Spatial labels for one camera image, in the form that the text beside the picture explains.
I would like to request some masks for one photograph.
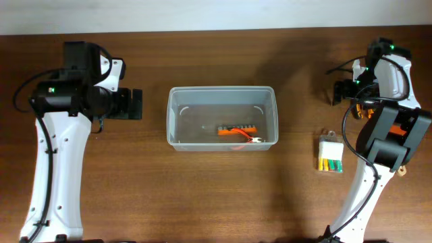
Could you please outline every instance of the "robotic arm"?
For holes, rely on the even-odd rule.
[[[64,44],[64,68],[43,73],[51,77],[40,82],[29,99],[36,114],[38,150],[20,243],[82,239],[82,159],[92,121],[99,120],[100,132],[105,118],[142,117],[142,91],[131,94],[118,87],[125,71],[124,61],[112,58],[104,48],[72,42]]]
[[[431,114],[420,109],[412,91],[408,50],[380,38],[369,45],[364,58],[366,67],[360,67],[358,59],[354,62],[352,80],[335,84],[333,104],[342,98],[354,101],[345,114],[342,134],[359,158],[342,212],[319,238],[322,243],[363,242],[379,195],[395,171],[409,162],[431,123]],[[360,119],[359,108],[374,109],[360,131],[355,150],[345,136],[345,121],[353,108],[354,117]]]

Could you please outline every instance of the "pliers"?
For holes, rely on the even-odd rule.
[[[241,135],[247,137],[248,142],[263,142],[261,141],[262,138],[249,136],[249,134],[239,128],[232,128],[231,131],[238,132]]]

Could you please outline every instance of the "wooden table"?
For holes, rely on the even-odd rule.
[[[0,36],[0,238],[17,242],[32,194],[34,116],[11,105],[29,76],[61,67],[63,41],[88,41],[122,57],[120,86],[143,90],[141,121],[107,120],[84,154],[84,238],[139,242],[273,242],[316,238],[339,214],[356,157],[344,173],[315,169],[317,137],[340,131],[348,102],[329,104],[346,74],[325,70],[364,55],[378,36],[412,51],[412,85],[432,110],[432,26],[305,28]],[[264,85],[277,95],[279,142],[264,152],[181,153],[166,141],[168,92],[174,86]],[[24,90],[20,105],[32,87]],[[348,120],[354,142],[364,120]],[[408,173],[383,191],[366,239],[430,242],[432,140],[428,132]]]

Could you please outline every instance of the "white wall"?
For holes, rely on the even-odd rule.
[[[432,0],[0,0],[0,34],[432,24]]]

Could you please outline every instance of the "gray bin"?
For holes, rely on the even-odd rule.
[[[221,126],[255,125],[261,143],[218,136]],[[169,92],[167,140],[177,151],[266,151],[279,138],[274,90],[268,86],[176,87]]]

